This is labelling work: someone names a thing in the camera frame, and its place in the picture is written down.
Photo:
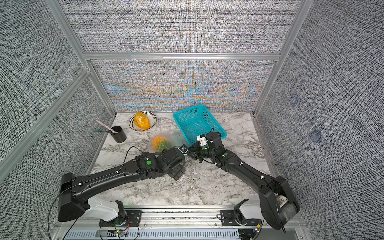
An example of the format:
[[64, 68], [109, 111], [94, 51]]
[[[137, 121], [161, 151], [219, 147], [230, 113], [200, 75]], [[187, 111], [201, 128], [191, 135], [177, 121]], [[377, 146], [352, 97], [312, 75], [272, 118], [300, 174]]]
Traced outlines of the clear zip-top bag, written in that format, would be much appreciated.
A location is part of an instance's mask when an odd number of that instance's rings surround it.
[[148, 152], [150, 153], [162, 154], [172, 148], [179, 149], [183, 154], [190, 153], [184, 136], [176, 131], [155, 133], [148, 142]]

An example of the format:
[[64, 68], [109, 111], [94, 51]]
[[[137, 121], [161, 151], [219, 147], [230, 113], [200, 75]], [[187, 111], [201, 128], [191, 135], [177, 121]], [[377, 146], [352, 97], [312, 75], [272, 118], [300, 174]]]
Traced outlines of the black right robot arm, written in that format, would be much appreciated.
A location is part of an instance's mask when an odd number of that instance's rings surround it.
[[218, 132], [210, 132], [197, 139], [194, 145], [186, 148], [185, 154], [200, 162], [210, 159], [217, 168], [246, 183], [259, 196], [264, 220], [275, 230], [284, 230], [284, 225], [300, 211], [288, 181], [282, 176], [272, 177], [262, 173], [245, 163], [225, 148]]

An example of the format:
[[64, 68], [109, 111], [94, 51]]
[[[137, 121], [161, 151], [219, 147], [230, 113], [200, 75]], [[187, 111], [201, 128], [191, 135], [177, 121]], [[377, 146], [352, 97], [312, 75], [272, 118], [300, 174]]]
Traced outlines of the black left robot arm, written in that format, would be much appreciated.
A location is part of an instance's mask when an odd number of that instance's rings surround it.
[[68, 222], [91, 209], [90, 198], [127, 183], [156, 179], [165, 175], [178, 180], [184, 174], [185, 156], [171, 148], [165, 152], [144, 152], [134, 159], [111, 169], [91, 175], [62, 175], [58, 198], [58, 221]]

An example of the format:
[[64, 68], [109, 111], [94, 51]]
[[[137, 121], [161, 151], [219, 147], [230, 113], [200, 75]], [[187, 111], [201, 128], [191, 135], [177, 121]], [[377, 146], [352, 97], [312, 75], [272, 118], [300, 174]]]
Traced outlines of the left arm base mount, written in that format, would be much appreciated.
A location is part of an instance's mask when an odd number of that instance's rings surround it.
[[138, 227], [142, 219], [141, 210], [126, 211], [125, 217], [117, 217], [115, 220], [106, 222], [99, 221], [99, 227]]

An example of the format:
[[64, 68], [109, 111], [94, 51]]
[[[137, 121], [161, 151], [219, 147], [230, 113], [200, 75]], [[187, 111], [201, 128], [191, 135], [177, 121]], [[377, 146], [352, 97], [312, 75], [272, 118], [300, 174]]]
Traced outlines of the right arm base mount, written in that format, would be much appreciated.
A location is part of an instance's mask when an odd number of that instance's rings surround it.
[[246, 219], [236, 210], [221, 210], [220, 214], [217, 215], [217, 218], [221, 221], [222, 225], [225, 227], [233, 226], [257, 226], [263, 223], [263, 220], [260, 219]]

